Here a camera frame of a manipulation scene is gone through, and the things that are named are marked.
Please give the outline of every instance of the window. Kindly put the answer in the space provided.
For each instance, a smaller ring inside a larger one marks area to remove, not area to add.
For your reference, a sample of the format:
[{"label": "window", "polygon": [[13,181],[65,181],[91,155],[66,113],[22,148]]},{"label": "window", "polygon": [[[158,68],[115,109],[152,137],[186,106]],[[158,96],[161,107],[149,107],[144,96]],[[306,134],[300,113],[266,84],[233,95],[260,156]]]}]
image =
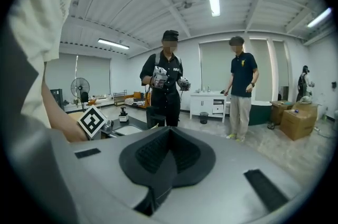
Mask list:
[{"label": "window", "polygon": [[110,94],[110,60],[98,57],[78,57],[77,78],[89,82],[89,97]]},{"label": "window", "polygon": [[59,54],[59,59],[47,63],[45,81],[50,90],[62,89],[63,100],[73,102],[70,86],[75,78],[76,55]]},{"label": "window", "polygon": [[259,70],[256,83],[257,101],[271,101],[273,97],[273,74],[267,40],[250,39]]},{"label": "window", "polygon": [[275,40],[274,46],[278,65],[278,99],[288,100],[289,72],[286,59],[286,47],[284,42]]},{"label": "window", "polygon": [[200,44],[202,88],[212,91],[224,90],[231,76],[231,60],[235,53],[229,40]]},{"label": "window", "polygon": [[45,80],[49,89],[62,89],[63,100],[73,103],[75,96],[70,86],[75,79],[77,63],[77,78],[89,82],[89,97],[93,95],[110,94],[110,60],[98,57],[59,54],[58,60],[47,63]]}]

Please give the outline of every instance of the black cap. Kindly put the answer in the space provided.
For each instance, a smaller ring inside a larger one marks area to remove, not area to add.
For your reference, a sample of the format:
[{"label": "black cap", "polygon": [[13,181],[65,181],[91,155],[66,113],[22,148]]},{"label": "black cap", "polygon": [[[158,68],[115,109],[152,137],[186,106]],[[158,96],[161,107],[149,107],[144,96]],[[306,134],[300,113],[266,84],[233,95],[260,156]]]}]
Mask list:
[{"label": "black cap", "polygon": [[179,41],[178,31],[165,31],[162,37],[162,41]]},{"label": "black cap", "polygon": [[303,66],[303,70],[304,69],[306,69],[307,70],[307,72],[309,72],[310,73],[310,70],[308,69],[308,67],[307,66]]},{"label": "black cap", "polygon": [[235,36],[233,38],[230,39],[229,41],[229,45],[243,45],[244,44],[244,39],[241,36]]}]

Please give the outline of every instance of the khaki pants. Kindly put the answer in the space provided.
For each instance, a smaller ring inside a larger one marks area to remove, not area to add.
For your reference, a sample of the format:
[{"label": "khaki pants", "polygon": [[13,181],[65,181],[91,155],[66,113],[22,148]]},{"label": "khaki pants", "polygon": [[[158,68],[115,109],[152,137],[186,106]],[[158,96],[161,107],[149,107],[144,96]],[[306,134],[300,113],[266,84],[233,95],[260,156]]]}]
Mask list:
[{"label": "khaki pants", "polygon": [[230,124],[231,133],[237,134],[237,138],[245,138],[249,125],[249,113],[251,109],[251,97],[231,96]]}]

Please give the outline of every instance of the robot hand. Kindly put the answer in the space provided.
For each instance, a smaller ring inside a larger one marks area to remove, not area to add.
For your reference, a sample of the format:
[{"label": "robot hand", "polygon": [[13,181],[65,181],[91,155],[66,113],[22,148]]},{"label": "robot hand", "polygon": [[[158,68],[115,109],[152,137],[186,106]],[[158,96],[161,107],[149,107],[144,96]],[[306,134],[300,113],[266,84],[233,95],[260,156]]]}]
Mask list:
[{"label": "robot hand", "polygon": [[181,91],[189,91],[190,90],[190,82],[188,81],[187,78],[181,77],[179,81],[177,82],[181,88]]},{"label": "robot hand", "polygon": [[163,88],[164,83],[168,79],[168,76],[166,74],[167,71],[164,70],[162,67],[155,66],[152,77],[152,86],[154,88]]}]

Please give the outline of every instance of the black shirt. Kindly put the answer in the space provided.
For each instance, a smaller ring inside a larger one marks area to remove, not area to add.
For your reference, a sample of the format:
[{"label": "black shirt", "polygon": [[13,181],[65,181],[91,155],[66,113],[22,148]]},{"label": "black shirt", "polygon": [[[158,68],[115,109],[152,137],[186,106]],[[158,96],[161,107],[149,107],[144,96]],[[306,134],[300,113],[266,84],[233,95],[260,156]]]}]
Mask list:
[{"label": "black shirt", "polygon": [[246,92],[246,89],[252,81],[254,69],[256,68],[257,64],[251,53],[242,52],[231,61],[231,73],[233,73],[232,95],[251,97],[251,93]]},{"label": "black shirt", "polygon": [[[142,68],[142,72],[139,75],[141,80],[144,79],[145,76],[152,76],[155,68],[155,59],[156,54],[150,55],[146,63]],[[183,67],[178,58],[173,54],[171,59],[168,59],[163,54],[163,51],[160,54],[158,67],[162,67],[167,71],[168,80],[164,83],[162,89],[153,88],[152,93],[152,105],[168,105],[176,104],[177,101],[180,101],[180,96],[176,88],[176,82],[183,75]]]}]

